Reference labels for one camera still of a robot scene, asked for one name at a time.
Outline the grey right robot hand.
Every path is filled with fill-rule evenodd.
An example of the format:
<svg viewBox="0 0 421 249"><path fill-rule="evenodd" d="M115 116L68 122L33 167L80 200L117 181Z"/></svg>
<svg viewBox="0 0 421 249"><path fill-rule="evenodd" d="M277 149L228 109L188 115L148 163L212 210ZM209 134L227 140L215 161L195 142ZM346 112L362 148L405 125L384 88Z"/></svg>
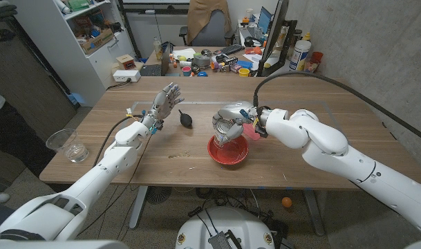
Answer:
<svg viewBox="0 0 421 249"><path fill-rule="evenodd" d="M225 105L212 117L215 143L222 147L238 138L243 133L243 125L252 124L257 118L257 108L250 102L238 101Z"/></svg>

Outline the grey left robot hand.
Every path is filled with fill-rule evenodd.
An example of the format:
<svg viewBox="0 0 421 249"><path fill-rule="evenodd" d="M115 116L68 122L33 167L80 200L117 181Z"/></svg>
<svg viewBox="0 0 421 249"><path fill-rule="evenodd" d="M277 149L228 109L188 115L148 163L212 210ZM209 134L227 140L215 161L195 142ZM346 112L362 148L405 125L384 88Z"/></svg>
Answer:
<svg viewBox="0 0 421 249"><path fill-rule="evenodd" d="M161 90L155 97L151 108L142 119L148 129L162 126L163 120L169 116L171 110L184 99L180 98L180 87L173 82Z"/></svg>

